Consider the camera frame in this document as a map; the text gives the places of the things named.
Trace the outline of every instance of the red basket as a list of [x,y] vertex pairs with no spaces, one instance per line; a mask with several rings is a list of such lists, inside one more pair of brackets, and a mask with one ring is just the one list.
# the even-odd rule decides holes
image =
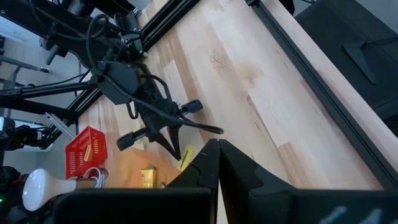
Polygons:
[[83,175],[90,167],[98,167],[107,158],[105,134],[85,128],[65,149],[65,177]]

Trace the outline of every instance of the yellow sponge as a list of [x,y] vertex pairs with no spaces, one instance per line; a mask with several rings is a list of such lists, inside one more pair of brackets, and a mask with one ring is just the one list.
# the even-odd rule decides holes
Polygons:
[[178,165],[178,169],[180,171],[185,170],[185,168],[187,168],[189,163],[191,163],[192,157],[193,157],[193,153],[195,152],[195,149],[196,149],[195,146],[192,146],[192,145],[186,145],[185,146],[185,154],[182,157],[182,159],[180,160],[180,163]]

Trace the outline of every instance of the yellow object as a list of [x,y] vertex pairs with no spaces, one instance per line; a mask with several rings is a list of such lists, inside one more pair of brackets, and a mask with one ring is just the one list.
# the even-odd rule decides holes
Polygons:
[[86,148],[86,153],[85,153],[85,162],[90,161],[91,157],[93,156],[93,151],[91,150],[91,144],[89,144]]
[[192,145],[185,146],[185,154],[180,160],[180,164],[178,165],[178,169],[180,171],[185,170],[185,168],[187,168],[189,163],[191,163],[194,152],[195,152],[195,146]]
[[156,168],[148,167],[141,169],[142,187],[155,188],[156,187]]

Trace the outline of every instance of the white light bulb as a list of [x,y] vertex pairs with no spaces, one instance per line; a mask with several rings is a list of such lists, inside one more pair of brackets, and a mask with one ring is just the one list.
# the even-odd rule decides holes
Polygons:
[[72,192],[75,189],[75,180],[58,180],[52,177],[46,170],[37,169],[29,174],[25,182],[22,201],[25,208],[33,212],[51,198]]

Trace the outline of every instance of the wooden tabletop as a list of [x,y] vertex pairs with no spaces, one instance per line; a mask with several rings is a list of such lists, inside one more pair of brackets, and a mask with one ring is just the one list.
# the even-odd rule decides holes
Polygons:
[[[142,13],[142,23],[165,1]],[[398,167],[397,138],[276,0],[264,4],[306,55],[359,125]],[[304,189],[381,189],[345,135],[324,109],[273,36],[243,0],[201,0],[148,52],[145,63],[164,79],[174,101],[199,99],[204,109],[191,116],[225,130],[224,135],[183,127],[180,145],[196,147],[227,139],[281,179]],[[79,120],[106,133],[112,173],[121,152],[117,139],[135,130],[124,105],[101,97]],[[134,147],[165,162],[177,161],[146,141]]]

